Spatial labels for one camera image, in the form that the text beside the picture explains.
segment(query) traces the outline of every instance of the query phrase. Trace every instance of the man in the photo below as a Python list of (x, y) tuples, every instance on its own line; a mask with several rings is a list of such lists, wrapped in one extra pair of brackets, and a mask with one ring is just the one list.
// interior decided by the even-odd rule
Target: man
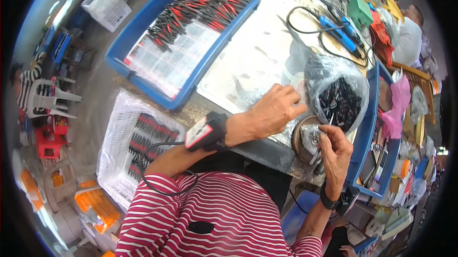
[[(249, 111), (226, 121), (229, 147), (280, 133), (287, 122), (306, 111), (292, 86), (275, 84)], [(335, 202), (344, 185), (352, 144), (338, 127), (324, 125), (320, 135), (328, 183)], [(166, 151), (145, 170), (155, 189), (173, 195), (195, 181), (180, 175), (214, 154), (183, 145)], [(296, 242), (283, 237), (277, 205), (266, 190), (242, 174), (207, 172), (180, 195), (167, 196), (141, 181), (120, 230), (116, 256), (308, 256), (321, 257), (320, 237), (331, 210), (319, 200), (307, 215)]]
[(27, 114), (27, 100), (30, 92), (31, 84), (41, 77), (41, 64), (46, 58), (46, 53), (42, 52), (38, 57), (37, 64), (32, 70), (21, 71), (22, 65), (15, 64), (11, 70), (10, 80), (13, 84), (14, 91), (17, 96), (17, 104), (19, 108)]
[(399, 42), (394, 45), (392, 60), (406, 66), (412, 66), (420, 56), (421, 51), (421, 27), (423, 26), (423, 15), (415, 5), (402, 10), (404, 22), (398, 22)]

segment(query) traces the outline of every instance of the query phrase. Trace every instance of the white plastic chair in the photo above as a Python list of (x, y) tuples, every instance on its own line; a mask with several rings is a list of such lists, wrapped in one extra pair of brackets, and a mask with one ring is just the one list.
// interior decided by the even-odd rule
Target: white plastic chair
[[(70, 83), (75, 83), (75, 80), (69, 79), (69, 78), (57, 77), (57, 79), (67, 81)], [(55, 86), (54, 96), (43, 96), (41, 94), (37, 94), (37, 88), (40, 85)], [(27, 100), (27, 117), (36, 118), (36, 117), (42, 117), (42, 116), (48, 116), (48, 115), (60, 115), (60, 116), (65, 116), (65, 117), (69, 117), (72, 119), (76, 119), (77, 118), (76, 116), (70, 115), (68, 113), (65, 113), (59, 110), (59, 109), (67, 110), (67, 106), (57, 105), (56, 104), (57, 99), (64, 99), (64, 100), (77, 101), (77, 102), (83, 101), (83, 98), (81, 96), (62, 91), (59, 87), (55, 85), (54, 81), (45, 80), (45, 79), (35, 80), (30, 87), (30, 92), (29, 92), (29, 96)], [(46, 108), (46, 109), (49, 109), (50, 112), (49, 114), (40, 114), (40, 115), (34, 114), (33, 110), (35, 108)]]

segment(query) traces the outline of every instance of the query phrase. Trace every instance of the white plastic crate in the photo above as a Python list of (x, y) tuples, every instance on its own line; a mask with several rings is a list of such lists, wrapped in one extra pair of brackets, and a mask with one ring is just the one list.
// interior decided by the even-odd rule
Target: white plastic crate
[(110, 32), (114, 32), (132, 11), (125, 0), (84, 0), (81, 7)]
[(127, 174), (133, 155), (129, 142), (141, 113), (146, 113), (172, 131), (179, 131), (176, 141), (183, 141), (186, 130), (177, 121), (161, 113), (124, 89), (116, 97), (105, 139), (100, 149), (97, 180), (100, 186), (127, 212), (138, 182)]

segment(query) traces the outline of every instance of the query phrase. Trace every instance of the white shirt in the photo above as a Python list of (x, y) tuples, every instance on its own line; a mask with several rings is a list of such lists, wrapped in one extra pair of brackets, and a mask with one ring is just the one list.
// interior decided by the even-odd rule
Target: white shirt
[(411, 66), (420, 56), (421, 51), (421, 28), (410, 18), (405, 17), (404, 23), (398, 23), (399, 42), (392, 53), (392, 60), (397, 63)]

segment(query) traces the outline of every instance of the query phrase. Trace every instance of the watch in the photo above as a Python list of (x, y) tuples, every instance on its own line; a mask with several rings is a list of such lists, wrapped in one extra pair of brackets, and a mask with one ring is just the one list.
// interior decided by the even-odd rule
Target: watch
[(185, 135), (185, 147), (188, 151), (194, 152), (203, 148), (207, 152), (226, 151), (226, 121), (225, 114), (214, 111), (209, 112), (202, 120), (198, 121)]
[(321, 191), (320, 191), (320, 199), (321, 202), (323, 203), (324, 207), (328, 210), (334, 210), (336, 209), (337, 205), (339, 204), (339, 200), (336, 200), (335, 202), (332, 202), (329, 197), (326, 195), (326, 185), (328, 182), (324, 180), (323, 185), (321, 186)]

